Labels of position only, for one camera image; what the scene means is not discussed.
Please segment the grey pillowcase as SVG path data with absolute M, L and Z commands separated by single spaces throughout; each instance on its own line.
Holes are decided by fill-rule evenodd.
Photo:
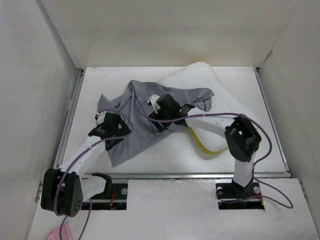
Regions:
M 212 97 L 215 95 L 209 88 L 180 89 L 136 80 L 130 81 L 123 94 L 112 100 L 102 94 L 97 105 L 98 112 L 116 110 L 128 117 L 133 124 L 133 133 L 108 151 L 113 167 L 136 157 L 180 128 L 172 124 L 167 130 L 160 132 L 142 116 L 139 106 L 153 94 L 169 94 L 181 106 L 191 104 L 206 112 L 211 109 Z

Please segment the white pillow yellow edge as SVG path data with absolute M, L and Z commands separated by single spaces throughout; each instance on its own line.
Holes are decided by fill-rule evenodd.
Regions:
M 214 69 L 205 62 L 196 62 L 178 69 L 157 81 L 158 84 L 177 89 L 207 88 L 212 90 L 209 113 L 231 112 L 231 104 L 224 97 L 235 97 L 222 84 Z M 212 132 L 199 128 L 188 129 L 195 144 L 207 155 L 213 155 L 227 147 L 226 140 Z

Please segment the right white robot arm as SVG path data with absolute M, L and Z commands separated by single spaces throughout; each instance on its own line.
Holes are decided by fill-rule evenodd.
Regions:
M 246 115 L 208 113 L 192 104 L 179 105 L 170 94 L 151 95 L 147 104 L 153 108 L 147 119 L 160 132 L 174 123 L 224 138 L 235 160 L 231 190 L 237 197 L 243 197 L 250 191 L 254 158 L 262 138 Z

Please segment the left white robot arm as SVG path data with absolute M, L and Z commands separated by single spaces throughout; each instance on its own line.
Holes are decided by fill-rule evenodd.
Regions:
M 115 110 L 98 112 L 97 125 L 79 150 L 57 168 L 49 168 L 43 177 L 40 206 L 57 216 L 74 217 L 84 202 L 98 195 L 107 198 L 112 193 L 112 178 L 105 173 L 84 175 L 91 164 L 104 152 L 121 143 L 133 132 L 128 117 Z

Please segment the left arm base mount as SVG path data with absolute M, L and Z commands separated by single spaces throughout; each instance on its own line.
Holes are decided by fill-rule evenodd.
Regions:
M 119 211 L 127 209 L 128 182 L 94 173 L 81 179 L 82 210 Z

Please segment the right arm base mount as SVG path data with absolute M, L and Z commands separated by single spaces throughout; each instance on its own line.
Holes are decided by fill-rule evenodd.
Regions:
M 259 183 L 253 182 L 245 189 L 237 189 L 231 182 L 215 184 L 215 197 L 219 210 L 264 210 Z

